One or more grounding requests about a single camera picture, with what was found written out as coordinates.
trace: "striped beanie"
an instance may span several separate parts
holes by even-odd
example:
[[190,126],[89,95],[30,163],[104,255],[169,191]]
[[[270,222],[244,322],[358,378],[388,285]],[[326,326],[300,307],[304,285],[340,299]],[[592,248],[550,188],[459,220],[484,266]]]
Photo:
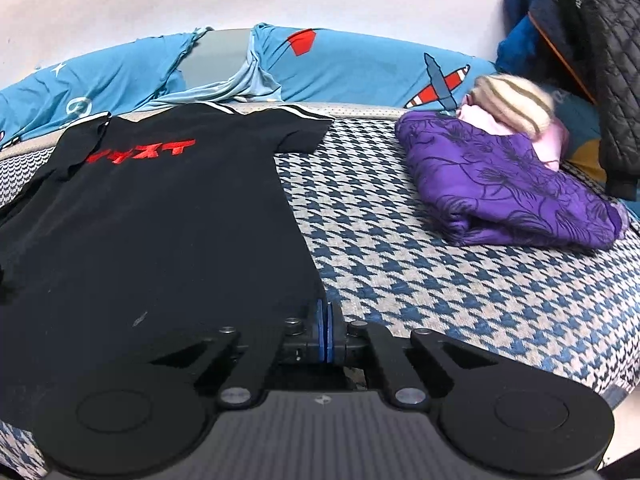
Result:
[[528,79],[512,75],[478,77],[469,97],[494,119],[526,133],[532,140],[549,127],[555,116],[551,95]]

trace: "screw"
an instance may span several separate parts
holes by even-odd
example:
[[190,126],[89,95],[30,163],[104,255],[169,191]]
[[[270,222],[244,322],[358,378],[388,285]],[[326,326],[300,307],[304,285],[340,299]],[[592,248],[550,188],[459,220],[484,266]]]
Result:
[[403,404],[420,404],[427,398],[427,394],[418,388],[401,388],[396,391],[396,400]]
[[284,320],[285,324],[285,333],[287,335],[298,335],[304,332],[304,328],[302,326],[302,320],[297,317],[287,317]]
[[356,319],[349,323],[349,325],[347,326],[347,332],[351,335],[360,337],[364,334],[366,326],[366,321]]
[[323,406],[327,405],[329,402],[331,402],[331,397],[328,396],[327,394],[322,394],[322,395],[318,395],[315,399],[315,402],[317,402],[318,404],[322,404]]
[[251,392],[246,388],[227,388],[220,392],[220,400],[227,404],[243,404],[251,399]]

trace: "purple fabric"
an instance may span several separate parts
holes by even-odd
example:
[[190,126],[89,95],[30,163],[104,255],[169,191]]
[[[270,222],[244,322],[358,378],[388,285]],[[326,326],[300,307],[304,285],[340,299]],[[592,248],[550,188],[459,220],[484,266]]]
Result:
[[428,213],[454,245],[609,249],[622,234],[617,210],[546,168],[525,134],[491,136],[444,114],[409,112],[396,137]]

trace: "mattress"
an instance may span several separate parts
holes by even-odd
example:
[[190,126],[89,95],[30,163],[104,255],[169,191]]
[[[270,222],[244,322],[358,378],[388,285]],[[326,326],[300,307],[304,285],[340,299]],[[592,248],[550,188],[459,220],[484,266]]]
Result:
[[[328,299],[341,300],[346,319],[381,322],[398,336],[428,327],[580,381],[612,407],[640,382],[640,224],[592,255],[448,246],[394,137],[403,110],[306,106],[337,120],[313,155],[277,155],[276,166]],[[33,151],[1,153],[1,203],[48,159],[57,138],[42,139]],[[2,422],[0,463],[26,479],[46,471],[31,435]]]

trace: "white stripe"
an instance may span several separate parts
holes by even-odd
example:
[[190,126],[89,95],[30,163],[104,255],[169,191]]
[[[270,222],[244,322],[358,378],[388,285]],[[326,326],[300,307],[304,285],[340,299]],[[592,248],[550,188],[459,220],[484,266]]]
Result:
[[104,117],[109,115],[109,112],[100,112],[99,114],[93,114],[93,115],[89,115],[87,117],[83,117],[82,119],[78,119],[77,121],[73,121],[72,123],[69,123],[67,128],[70,128],[72,126],[76,126],[78,124],[82,124],[82,123],[86,123],[88,121],[93,121],[94,119],[97,119],[98,117]]
[[313,117],[311,115],[305,115],[303,113],[304,112],[308,112],[310,114],[315,114],[315,112],[312,112],[311,110],[307,110],[305,107],[302,107],[300,105],[296,105],[296,108],[292,108],[289,106],[277,106],[274,108],[274,110],[286,110],[287,112],[291,112],[292,114],[296,114],[299,117],[302,117],[303,119],[314,119],[316,121],[333,121],[335,119],[335,117],[331,117],[331,115],[324,115],[324,114],[316,114],[316,115],[322,115],[322,117]]
[[226,106],[217,105],[215,103],[211,103],[209,101],[196,101],[201,105],[209,105],[211,108],[215,108],[216,110],[222,110],[226,114],[235,114],[236,112],[232,111],[231,108],[227,108]]

